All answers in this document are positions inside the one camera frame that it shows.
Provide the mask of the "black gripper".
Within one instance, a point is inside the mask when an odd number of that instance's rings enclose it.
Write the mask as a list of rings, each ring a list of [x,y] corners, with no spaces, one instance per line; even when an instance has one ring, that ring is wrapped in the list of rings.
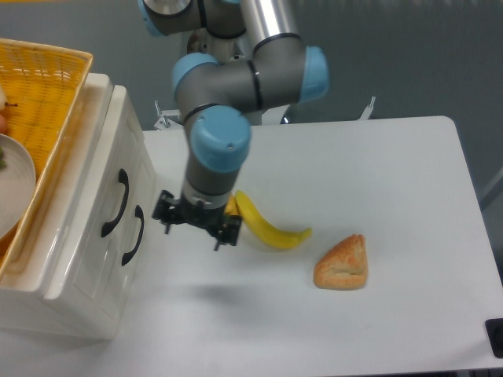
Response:
[[[187,224],[202,229],[216,239],[214,251],[222,245],[236,246],[242,217],[224,214],[225,207],[208,208],[201,202],[190,203],[185,197],[175,199],[167,190],[160,192],[152,219],[164,226],[168,234],[172,225]]]

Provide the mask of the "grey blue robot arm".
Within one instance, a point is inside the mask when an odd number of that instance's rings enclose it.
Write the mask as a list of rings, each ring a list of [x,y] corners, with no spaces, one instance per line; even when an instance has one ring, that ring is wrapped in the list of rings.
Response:
[[[218,245],[235,245],[241,219],[225,208],[250,148],[248,114],[325,96],[327,59],[304,44],[288,1],[141,1],[138,7],[154,35],[203,30],[221,41],[248,39],[248,58],[224,60],[206,48],[174,66],[189,158],[180,197],[161,192],[152,213],[166,227],[191,225]]]

